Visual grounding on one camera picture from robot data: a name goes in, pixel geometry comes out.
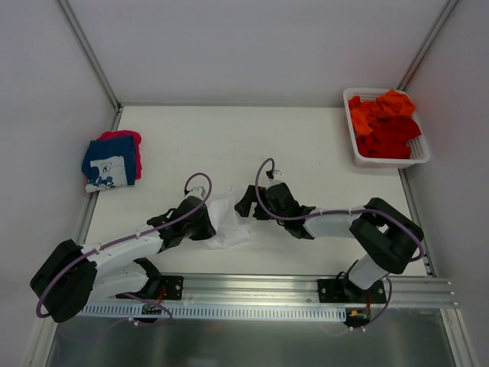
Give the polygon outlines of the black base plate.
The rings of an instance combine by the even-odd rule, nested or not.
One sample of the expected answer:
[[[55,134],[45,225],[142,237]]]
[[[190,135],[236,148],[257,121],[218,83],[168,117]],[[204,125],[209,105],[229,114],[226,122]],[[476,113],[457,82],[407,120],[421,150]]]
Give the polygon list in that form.
[[[385,304],[387,301],[382,280],[375,281],[366,290],[345,279],[319,279],[316,283],[322,304]]]
[[[128,294],[144,300],[181,300],[183,281],[182,276],[160,275],[149,278],[141,290]]]

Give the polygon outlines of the white t-shirt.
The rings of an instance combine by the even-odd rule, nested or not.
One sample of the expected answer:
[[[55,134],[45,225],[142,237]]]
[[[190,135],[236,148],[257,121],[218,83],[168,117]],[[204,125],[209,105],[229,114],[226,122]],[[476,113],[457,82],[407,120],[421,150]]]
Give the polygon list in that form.
[[[202,240],[203,244],[212,249],[224,249],[251,239],[247,224],[235,211],[235,205],[244,195],[243,187],[232,186],[225,193],[211,197],[206,205],[215,235]]]

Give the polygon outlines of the aluminium frame post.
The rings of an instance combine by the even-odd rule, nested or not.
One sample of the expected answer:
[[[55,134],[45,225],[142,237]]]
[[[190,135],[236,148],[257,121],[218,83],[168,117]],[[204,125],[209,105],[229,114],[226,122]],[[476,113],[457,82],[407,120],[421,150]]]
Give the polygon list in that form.
[[[444,2],[440,12],[436,16],[406,72],[401,78],[397,86],[398,89],[405,90],[411,84],[459,3],[459,0],[447,0]]]
[[[79,19],[76,16],[75,11],[73,10],[72,5],[67,0],[56,0],[56,3],[66,19],[67,24],[69,25],[73,35],[78,43],[83,56],[86,58],[89,67],[94,73],[102,91],[107,97],[110,105],[115,111],[119,111],[121,108],[121,103],[116,96],[115,91],[113,90],[111,83],[108,80],[108,77],[105,74],[105,71],[102,68],[101,63],[96,56],[95,51],[92,48],[92,45],[89,42],[88,37],[86,36],[86,32],[83,30],[83,26],[81,25]]]

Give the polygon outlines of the left aluminium frame post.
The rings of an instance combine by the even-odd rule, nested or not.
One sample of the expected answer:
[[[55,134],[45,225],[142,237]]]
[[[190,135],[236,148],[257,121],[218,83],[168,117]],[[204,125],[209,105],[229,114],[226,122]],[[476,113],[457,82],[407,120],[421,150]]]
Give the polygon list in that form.
[[[92,48],[92,45],[89,42],[88,37],[86,36],[86,32],[83,30],[83,26],[81,25],[79,19],[76,16],[75,11],[73,10],[72,5],[67,0],[56,0],[56,3],[66,19],[67,24],[69,25],[73,35],[78,43],[83,56],[86,58],[89,67],[94,73],[102,91],[107,97],[110,105],[115,111],[119,111],[121,108],[121,103],[116,96],[115,91],[113,90],[111,83],[108,80],[108,77],[105,74],[105,71],[102,68],[101,63],[96,56],[95,51]]]

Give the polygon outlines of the folded blue printed t-shirt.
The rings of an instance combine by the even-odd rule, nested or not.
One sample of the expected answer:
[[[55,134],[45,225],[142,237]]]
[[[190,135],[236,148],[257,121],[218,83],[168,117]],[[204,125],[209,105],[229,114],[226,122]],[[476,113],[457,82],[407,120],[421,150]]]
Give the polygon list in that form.
[[[81,167],[87,179],[85,190],[87,193],[94,193],[134,186],[134,169],[130,143],[118,139],[91,141]]]

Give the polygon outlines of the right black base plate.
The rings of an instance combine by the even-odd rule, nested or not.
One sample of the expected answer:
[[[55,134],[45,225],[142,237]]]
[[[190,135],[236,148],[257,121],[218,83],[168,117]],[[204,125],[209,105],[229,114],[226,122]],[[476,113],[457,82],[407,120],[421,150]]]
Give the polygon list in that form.
[[[316,283],[322,304],[385,304],[387,301],[382,280],[375,281],[366,290],[345,279],[319,279]]]

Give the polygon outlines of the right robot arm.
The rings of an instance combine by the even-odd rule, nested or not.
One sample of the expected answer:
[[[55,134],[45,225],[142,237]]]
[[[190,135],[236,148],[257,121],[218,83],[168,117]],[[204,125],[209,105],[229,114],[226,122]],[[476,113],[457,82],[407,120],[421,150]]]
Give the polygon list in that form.
[[[383,304],[382,279],[404,273],[424,256],[421,228],[381,198],[357,209],[325,210],[299,204],[285,183],[250,185],[235,205],[241,217],[274,220],[296,239],[352,238],[366,254],[335,279],[319,279],[322,303]]]

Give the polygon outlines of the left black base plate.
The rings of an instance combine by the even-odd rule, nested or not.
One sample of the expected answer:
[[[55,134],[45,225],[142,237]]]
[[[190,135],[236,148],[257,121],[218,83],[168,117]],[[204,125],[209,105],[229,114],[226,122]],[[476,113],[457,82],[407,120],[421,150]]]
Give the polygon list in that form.
[[[128,294],[144,300],[181,300],[183,281],[182,276],[160,275],[149,278],[141,290]]]

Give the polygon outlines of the orange t-shirt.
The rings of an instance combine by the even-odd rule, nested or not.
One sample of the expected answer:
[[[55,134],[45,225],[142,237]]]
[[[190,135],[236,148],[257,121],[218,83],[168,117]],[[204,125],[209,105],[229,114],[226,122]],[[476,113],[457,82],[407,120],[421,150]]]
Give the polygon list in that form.
[[[394,89],[378,96],[375,100],[362,101],[355,95],[348,100],[351,123],[358,135],[369,135],[382,120],[410,117],[416,107],[405,93]]]

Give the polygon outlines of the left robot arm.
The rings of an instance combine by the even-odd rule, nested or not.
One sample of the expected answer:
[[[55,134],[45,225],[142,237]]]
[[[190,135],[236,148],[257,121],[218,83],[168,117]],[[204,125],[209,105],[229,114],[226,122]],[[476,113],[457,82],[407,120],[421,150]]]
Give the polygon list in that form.
[[[215,234],[206,198],[192,190],[178,207],[120,239],[84,245],[65,240],[31,279],[31,290],[38,297],[35,312],[62,323],[100,298],[151,298],[159,291],[161,276],[149,258],[184,239],[199,241]]]

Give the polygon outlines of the red t-shirt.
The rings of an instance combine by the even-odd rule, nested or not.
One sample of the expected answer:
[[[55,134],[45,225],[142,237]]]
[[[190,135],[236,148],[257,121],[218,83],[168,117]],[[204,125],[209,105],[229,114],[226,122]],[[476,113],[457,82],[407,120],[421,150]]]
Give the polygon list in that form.
[[[398,116],[380,120],[369,135],[358,136],[358,152],[366,158],[410,159],[408,142],[421,135],[417,123],[410,117]]]

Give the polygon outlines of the right aluminium frame post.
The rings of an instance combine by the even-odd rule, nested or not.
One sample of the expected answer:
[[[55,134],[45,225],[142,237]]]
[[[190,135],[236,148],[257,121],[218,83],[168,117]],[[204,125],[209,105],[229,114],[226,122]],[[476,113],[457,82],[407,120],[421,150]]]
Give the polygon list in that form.
[[[405,90],[411,84],[459,3],[459,0],[447,0],[444,2],[440,12],[436,16],[406,72],[401,78],[397,86],[398,89]]]

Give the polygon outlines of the aluminium mounting rail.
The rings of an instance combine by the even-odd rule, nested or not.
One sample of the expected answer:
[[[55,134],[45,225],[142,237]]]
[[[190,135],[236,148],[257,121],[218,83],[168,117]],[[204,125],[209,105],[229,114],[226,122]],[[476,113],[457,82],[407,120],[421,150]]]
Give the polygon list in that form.
[[[348,306],[365,304],[322,304],[319,302],[319,279],[342,279],[335,276],[235,275],[235,274],[165,274],[184,277],[182,304],[220,304],[249,306]],[[459,307],[452,283],[443,278],[392,277],[382,280],[390,306],[398,308]]]

